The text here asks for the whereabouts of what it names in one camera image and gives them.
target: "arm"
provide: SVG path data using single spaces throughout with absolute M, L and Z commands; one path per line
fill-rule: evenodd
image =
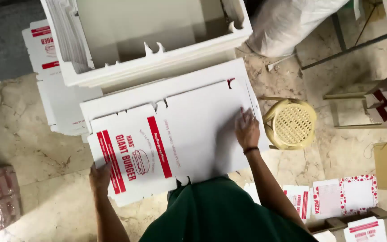
M 96 219 L 98 223 L 98 241 L 129 241 L 128 234 L 108 199 L 111 163 L 97 169 L 95 163 L 90 168 L 89 180 L 93 191 Z
M 258 146 L 260 132 L 259 121 L 256 120 L 251 111 L 245 112 L 243 118 L 245 120 L 244 127 L 240 125 L 240 121 L 236 123 L 236 136 L 239 144 L 246 151 L 248 148 Z M 261 205 L 298 224 L 309 232 L 295 207 L 286 197 L 276 179 L 274 179 L 259 150 L 254 149 L 247 152 L 246 157 L 252 170 Z

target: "red stripe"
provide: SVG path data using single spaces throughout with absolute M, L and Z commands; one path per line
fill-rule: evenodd
M 110 156 L 108 155 L 107 146 L 105 145 L 104 138 L 102 137 L 101 132 L 98 132 L 96 134 L 96 136 L 98 137 L 98 142 L 99 142 L 99 145 L 101 146 L 101 150 L 102 150 L 102 154 L 104 156 L 105 163 L 107 164 L 108 162 L 110 162 Z M 120 190 L 119 190 L 119 186 L 117 185 L 116 178 L 114 175 L 113 164 L 111 165 L 110 177 L 111 177 L 111 184 L 113 184 L 114 193 L 119 194 Z
M 32 29 L 31 33 L 41 32 L 43 30 L 48 30 L 48 29 L 50 29 L 50 26 L 47 25 L 47 26 L 44 26 L 44 27 Z
M 117 159 L 116 159 L 116 155 L 114 154 L 113 146 L 111 145 L 111 140 L 110 140 L 110 136 L 108 135 L 108 131 L 104 130 L 102 133 L 104 134 L 105 143 L 107 143 L 108 151 L 110 153 L 111 163 L 116 168 L 115 172 L 116 172 L 117 182 L 119 183 L 120 192 L 126 192 L 125 184 L 124 184 L 123 179 L 122 179 L 122 174 L 120 173 L 119 164 L 117 163 Z
M 41 36 L 41 35 L 48 35 L 51 32 L 52 31 L 49 29 L 49 30 L 45 30 L 45 31 L 41 31 L 41 32 L 32 33 L 32 37 L 37 37 L 37 36 Z
M 302 204 L 302 217 L 301 218 L 307 218 L 307 200 L 308 200 L 308 192 L 304 192 L 303 196 L 303 204 Z
M 49 62 L 49 63 L 45 63 L 45 64 L 41 65 L 43 70 L 44 69 L 48 69 L 48 68 L 52 68 L 52 67 L 55 67 L 55 66 L 59 66 L 59 61 Z
M 376 227 L 376 226 L 379 226 L 379 222 L 378 221 L 375 221 L 375 222 L 372 222 L 372 223 L 366 223 L 366 224 L 359 225 L 359 226 L 356 226 L 356 227 L 353 227 L 353 228 L 349 228 L 349 232 L 350 233 L 354 233 L 354 232 L 357 232 L 357 231 L 360 231 L 360 230 L 369 229 L 369 228 L 373 228 L 373 227 Z
M 153 140 L 155 141 L 156 151 L 158 151 L 159 160 L 161 161 L 162 170 L 165 178 L 172 177 L 171 169 L 169 168 L 168 159 L 165 154 L 164 145 L 162 144 L 161 135 L 159 134 L 158 125 L 154 116 L 147 118 L 150 131 L 152 131 Z

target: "white plastic bag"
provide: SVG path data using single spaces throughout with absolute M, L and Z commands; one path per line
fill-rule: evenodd
M 288 56 L 349 0 L 267 0 L 253 20 L 248 46 L 267 57 Z

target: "floor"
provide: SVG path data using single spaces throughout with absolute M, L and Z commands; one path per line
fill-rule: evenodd
M 363 23 L 341 18 L 347 46 L 352 46 Z M 384 19 L 367 26 L 360 43 L 387 33 Z M 330 19 L 302 41 L 297 51 L 303 65 L 338 52 Z M 305 71 L 295 58 L 277 65 L 237 50 L 257 96 L 284 96 L 307 100 L 316 110 L 316 138 L 300 151 L 270 150 L 263 153 L 277 181 L 283 185 L 308 185 L 313 181 L 374 173 L 372 144 L 387 141 L 387 130 L 336 130 L 339 123 L 368 124 L 361 102 L 327 102 L 322 96 L 342 86 L 380 80 L 387 76 L 387 40 Z M 265 113 L 270 103 L 261 101 Z M 0 241 L 96 241 L 96 222 L 89 187 L 92 157 L 80 137 L 52 133 L 47 126 L 35 83 L 35 74 L 0 82 L 0 164 L 12 164 L 21 186 L 24 216 L 0 231 Z M 231 173 L 240 186 L 253 181 L 249 169 Z M 379 190 L 379 206 L 387 210 L 387 191 Z M 116 207 L 132 241 L 166 209 L 166 194 L 125 207 Z

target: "person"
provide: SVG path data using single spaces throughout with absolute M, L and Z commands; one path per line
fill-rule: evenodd
M 236 136 L 249 161 L 261 205 L 227 177 L 181 186 L 169 194 L 167 210 L 140 241 L 316 241 L 283 193 L 258 150 L 259 122 L 250 112 L 236 123 Z M 98 241 L 129 241 L 108 199 L 110 166 L 93 165 Z

